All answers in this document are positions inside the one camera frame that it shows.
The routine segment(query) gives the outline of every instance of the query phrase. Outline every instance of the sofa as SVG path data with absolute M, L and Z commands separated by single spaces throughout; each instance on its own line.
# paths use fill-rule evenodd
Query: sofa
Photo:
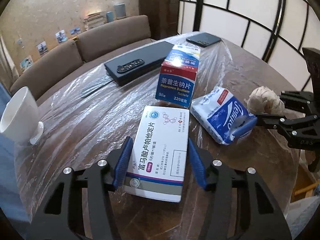
M 14 95 L 29 87 L 41 105 L 59 89 L 99 64 L 131 49 L 153 42 L 148 17 L 129 17 L 81 33 L 36 61 L 12 85 Z

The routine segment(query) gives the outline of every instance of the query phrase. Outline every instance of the pink label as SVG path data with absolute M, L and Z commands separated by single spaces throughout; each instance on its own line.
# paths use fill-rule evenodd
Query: pink label
M 152 170 L 152 163 L 149 162 L 149 163 L 147 164 L 147 172 L 151 172 L 151 170 Z

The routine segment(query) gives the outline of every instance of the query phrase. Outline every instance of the table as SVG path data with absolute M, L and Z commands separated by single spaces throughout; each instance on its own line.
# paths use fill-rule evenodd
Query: table
M 186 37 L 165 40 L 187 44 Z M 103 64 L 80 76 L 40 107 L 44 134 L 31 146 L 15 146 L 15 167 L 20 196 L 32 218 L 47 187 L 66 166 L 75 170 L 88 168 L 119 147 L 126 136 L 135 138 L 145 105 L 173 106 L 155 99 L 159 69 L 119 87 L 110 83 L 83 99 L 82 88 L 106 74 Z M 229 41 L 201 49 L 194 98 L 209 93 L 215 85 L 228 88 L 244 103 L 250 93 L 264 85 L 277 94 L 294 90 L 276 70 Z M 296 118 L 293 112 L 288 118 Z M 262 127 L 255 127 L 240 144 L 223 146 L 190 115 L 189 136 L 215 159 L 230 167 L 245 170 L 254 167 L 263 177 L 283 211 L 290 200 L 299 165 L 299 150 L 286 146 L 285 139 Z M 116 223 L 126 239 L 197 239 L 208 204 L 208 195 L 196 184 L 187 162 L 180 203 L 150 200 L 126 194 L 122 190 L 110 194 Z M 84 224 L 90 235 L 84 201 Z

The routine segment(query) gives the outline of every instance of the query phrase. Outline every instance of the phone camera lens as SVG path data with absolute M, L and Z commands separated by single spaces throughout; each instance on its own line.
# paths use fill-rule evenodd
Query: phone camera lens
M 126 70 L 127 70 L 126 67 L 121 66 L 121 67 L 118 67 L 117 72 L 123 73 L 123 72 L 125 72 Z

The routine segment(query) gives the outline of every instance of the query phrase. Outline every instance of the black phone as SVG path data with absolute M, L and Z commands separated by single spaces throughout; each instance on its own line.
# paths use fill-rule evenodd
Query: black phone
M 104 63 L 109 75 L 123 86 L 161 66 L 173 44 L 162 41 L 137 49 Z
M 221 38 L 211 35 L 209 33 L 199 33 L 197 35 L 187 38 L 187 41 L 192 44 L 198 45 L 202 48 L 205 48 L 221 41 Z

